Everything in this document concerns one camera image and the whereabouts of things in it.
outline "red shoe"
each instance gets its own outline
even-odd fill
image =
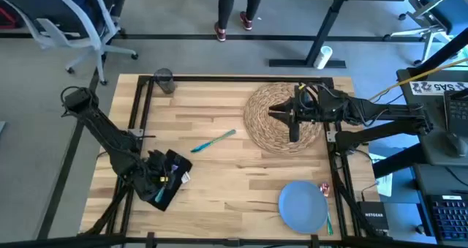
[[[245,30],[252,30],[252,21],[247,19],[247,14],[245,11],[241,12],[241,21]]]
[[[226,41],[226,32],[225,33],[219,32],[219,26],[217,22],[214,24],[214,32],[216,32],[216,38],[218,39],[218,41],[220,42]]]

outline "desk leg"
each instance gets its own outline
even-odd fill
[[[322,22],[317,39],[312,45],[307,59],[271,59],[269,61],[270,67],[313,67],[315,59],[320,53],[320,48],[323,46],[323,43],[327,39],[328,33],[330,33],[331,27],[335,23],[336,18],[338,17],[339,10],[343,5],[344,0],[334,0],[330,9],[328,9],[327,15]],[[346,68],[346,63],[344,61],[330,60],[325,65],[325,68]]]
[[[413,164],[424,163],[426,163],[426,159],[424,157],[423,148],[421,144],[418,143],[398,154],[380,160],[373,164],[372,167],[374,169],[375,178],[378,179],[395,171],[411,167]]]

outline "round wicker mat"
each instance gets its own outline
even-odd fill
[[[313,144],[321,124],[301,123],[299,141],[291,143],[286,124],[268,115],[268,108],[294,95],[291,83],[272,83],[260,87],[244,108],[244,125],[249,137],[262,149],[275,154],[296,154]]]

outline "office chair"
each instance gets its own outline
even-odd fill
[[[73,66],[88,56],[94,56],[99,80],[106,85],[102,55],[106,52],[123,53],[138,59],[134,50],[107,45],[121,28],[110,16],[104,0],[96,0],[102,16],[91,18],[72,0],[4,0],[12,6],[29,28],[41,48],[83,48],[84,52],[66,65],[68,73]]]
[[[420,41],[424,41],[425,45],[423,58],[413,63],[418,66],[429,57],[434,38],[448,43],[449,35],[458,35],[468,27],[468,4],[465,0],[409,0],[409,2],[415,11],[401,14],[399,20],[410,16],[420,28],[393,32],[385,35],[383,40],[388,41],[393,36],[420,35]]]

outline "butcher block tabletop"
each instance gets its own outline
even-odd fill
[[[118,79],[109,118],[123,130],[128,126],[138,77],[120,75]],[[351,78],[333,78],[333,82],[335,89],[354,95]],[[154,86],[145,135],[156,137],[144,139],[142,156],[147,157],[148,150],[174,150],[193,163],[191,181],[181,186],[164,212],[135,194],[127,236],[146,237],[147,232],[155,232],[158,238],[310,239],[309,235],[289,229],[278,212],[281,189],[291,181],[307,180],[314,184],[326,181],[331,186],[327,201],[333,235],[328,235],[325,224],[317,232],[319,239],[341,239],[325,131],[322,129],[310,148],[292,156],[268,153],[249,139],[243,124],[243,107],[265,84],[268,83],[178,81],[177,89],[170,95]],[[145,93],[143,89],[140,114]],[[360,129],[345,123],[342,126],[343,130]],[[231,129],[237,133],[200,153],[190,153],[194,147]],[[364,146],[359,149],[368,151]],[[355,197],[360,200],[361,190],[375,182],[371,162],[360,153],[348,159]],[[109,156],[103,154],[97,159],[80,231],[88,230],[107,208],[116,178]],[[367,201],[380,201],[376,187],[366,189],[365,197]],[[344,201],[343,204],[346,229],[352,235],[350,210]],[[123,206],[118,210],[117,225]]]

